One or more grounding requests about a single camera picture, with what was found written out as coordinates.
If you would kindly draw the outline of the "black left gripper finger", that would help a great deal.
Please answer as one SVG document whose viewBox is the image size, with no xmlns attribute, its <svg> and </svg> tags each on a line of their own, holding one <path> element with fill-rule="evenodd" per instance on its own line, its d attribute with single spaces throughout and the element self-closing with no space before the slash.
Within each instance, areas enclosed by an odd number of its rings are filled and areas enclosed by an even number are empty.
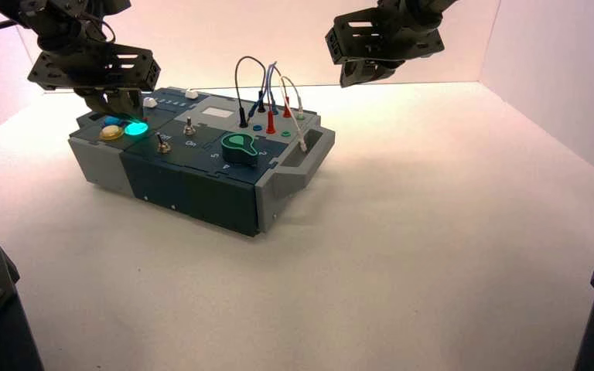
<svg viewBox="0 0 594 371">
<path fill-rule="evenodd" d="M 107 92 L 111 116 L 122 119 L 142 119 L 143 98 L 140 90 L 111 90 Z"/>
<path fill-rule="evenodd" d="M 81 97 L 93 112 L 103 115 L 108 113 L 108 102 L 104 97 L 104 91 L 96 89 L 74 89 L 73 92 Z"/>
</svg>

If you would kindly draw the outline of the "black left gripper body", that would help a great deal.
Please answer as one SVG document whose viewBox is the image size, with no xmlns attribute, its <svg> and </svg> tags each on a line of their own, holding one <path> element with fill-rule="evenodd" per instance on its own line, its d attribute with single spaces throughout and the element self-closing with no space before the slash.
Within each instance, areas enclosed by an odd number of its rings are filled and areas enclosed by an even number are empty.
<svg viewBox="0 0 594 371">
<path fill-rule="evenodd" d="M 62 56 L 40 53 L 28 81 L 44 90 L 99 89 L 152 91 L 160 66 L 149 49 L 112 43 L 84 46 Z"/>
</svg>

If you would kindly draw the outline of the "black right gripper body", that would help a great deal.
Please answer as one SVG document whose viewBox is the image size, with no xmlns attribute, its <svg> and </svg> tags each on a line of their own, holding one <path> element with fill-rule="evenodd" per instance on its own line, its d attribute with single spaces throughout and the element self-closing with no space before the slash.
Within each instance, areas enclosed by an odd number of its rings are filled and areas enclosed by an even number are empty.
<svg viewBox="0 0 594 371">
<path fill-rule="evenodd" d="M 325 36 L 332 61 L 412 60 L 444 50 L 443 5 L 376 5 L 338 15 Z"/>
</svg>

